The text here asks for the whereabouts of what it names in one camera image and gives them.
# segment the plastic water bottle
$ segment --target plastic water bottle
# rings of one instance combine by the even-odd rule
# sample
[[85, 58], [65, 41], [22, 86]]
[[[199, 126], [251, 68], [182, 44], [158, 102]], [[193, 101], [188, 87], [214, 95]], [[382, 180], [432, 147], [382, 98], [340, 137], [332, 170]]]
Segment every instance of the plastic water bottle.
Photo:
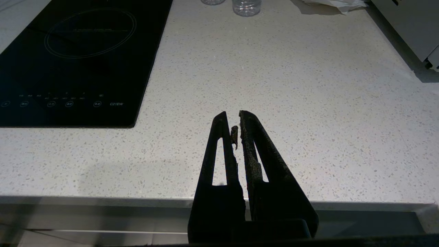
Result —
[[233, 0], [233, 12], [240, 16], [254, 16], [261, 11], [262, 0]]
[[217, 5], [224, 3], [225, 0], [201, 0], [202, 3], [207, 5]]

